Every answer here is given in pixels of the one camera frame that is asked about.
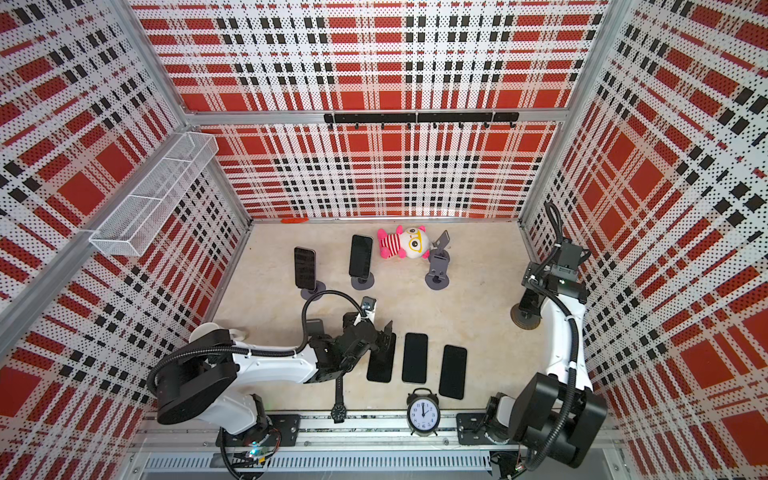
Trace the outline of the black phone purple case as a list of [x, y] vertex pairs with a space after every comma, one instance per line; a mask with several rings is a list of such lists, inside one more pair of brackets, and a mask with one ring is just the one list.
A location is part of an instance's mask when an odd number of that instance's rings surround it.
[[368, 381], [377, 383], [389, 383], [391, 381], [396, 343], [397, 335], [393, 333], [386, 349], [371, 352], [366, 373]]

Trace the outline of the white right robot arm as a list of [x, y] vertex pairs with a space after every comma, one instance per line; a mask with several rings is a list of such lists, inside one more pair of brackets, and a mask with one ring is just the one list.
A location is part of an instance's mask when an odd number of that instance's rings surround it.
[[540, 263], [529, 264], [522, 299], [510, 311], [524, 330], [548, 332], [545, 370], [535, 374], [517, 397], [497, 393], [489, 399], [478, 428], [496, 444], [515, 443], [517, 459], [494, 452], [504, 479], [516, 479], [552, 459], [581, 465], [606, 417], [607, 403], [594, 391], [586, 368], [584, 320], [588, 293], [578, 268], [589, 250], [565, 238]]

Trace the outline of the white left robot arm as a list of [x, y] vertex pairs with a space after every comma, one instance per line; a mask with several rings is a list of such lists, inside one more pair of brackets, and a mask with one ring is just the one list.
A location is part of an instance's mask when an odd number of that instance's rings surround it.
[[342, 334], [321, 331], [315, 319], [299, 350], [260, 350], [218, 328], [167, 355], [150, 371], [147, 387], [157, 399], [157, 422], [174, 425], [200, 419], [242, 434], [266, 421], [256, 386], [266, 382], [315, 384], [337, 381], [365, 354], [390, 349], [393, 323], [379, 330], [368, 311], [344, 317]]

